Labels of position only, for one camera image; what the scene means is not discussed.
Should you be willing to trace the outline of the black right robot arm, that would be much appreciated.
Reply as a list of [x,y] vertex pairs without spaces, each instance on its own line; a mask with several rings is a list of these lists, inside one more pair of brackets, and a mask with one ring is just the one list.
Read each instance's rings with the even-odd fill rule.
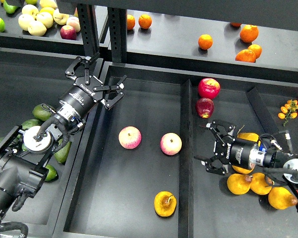
[[236,126],[223,120],[214,120],[206,124],[214,138],[214,155],[210,158],[196,155],[213,174],[225,175],[228,165],[250,170],[262,167],[265,181],[273,186],[288,186],[298,200],[298,155],[284,150],[281,142],[291,142],[287,131],[277,134],[263,134],[256,141],[239,138],[235,134]]

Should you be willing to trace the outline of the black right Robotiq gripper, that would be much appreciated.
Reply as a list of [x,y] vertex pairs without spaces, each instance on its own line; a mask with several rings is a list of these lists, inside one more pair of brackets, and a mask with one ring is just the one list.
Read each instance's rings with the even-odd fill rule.
[[[214,156],[195,155],[194,159],[201,161],[206,167],[206,172],[216,175],[227,175],[228,164],[243,169],[251,170],[255,167],[255,154],[258,146],[257,141],[235,138],[236,125],[221,119],[214,119],[200,125],[201,128],[209,130],[215,137]],[[219,161],[216,167],[213,162]]]

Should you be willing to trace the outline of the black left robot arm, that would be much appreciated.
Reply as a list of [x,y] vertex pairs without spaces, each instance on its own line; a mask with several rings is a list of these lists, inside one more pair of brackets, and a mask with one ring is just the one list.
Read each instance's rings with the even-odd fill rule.
[[15,126],[0,142],[0,235],[18,230],[28,235],[28,226],[21,222],[4,222],[8,210],[18,211],[27,198],[33,198],[48,175],[50,158],[85,126],[85,117],[98,104],[111,109],[123,98],[125,76],[115,85],[106,85],[89,67],[100,57],[76,57],[65,75],[73,81],[59,100],[59,107],[42,104],[50,117],[42,125],[23,129]]

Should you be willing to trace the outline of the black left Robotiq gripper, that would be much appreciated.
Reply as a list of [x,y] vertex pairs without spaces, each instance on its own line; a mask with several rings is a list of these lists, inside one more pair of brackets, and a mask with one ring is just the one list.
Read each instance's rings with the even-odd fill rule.
[[[90,66],[99,58],[99,52],[89,57],[76,57],[65,70],[66,78],[74,81],[73,86],[60,97],[60,104],[73,116],[84,117],[97,104],[101,103],[110,110],[124,97],[124,81],[127,75],[119,77],[115,85],[104,85],[96,76],[91,76]],[[84,69],[84,75],[78,77],[76,70]]]

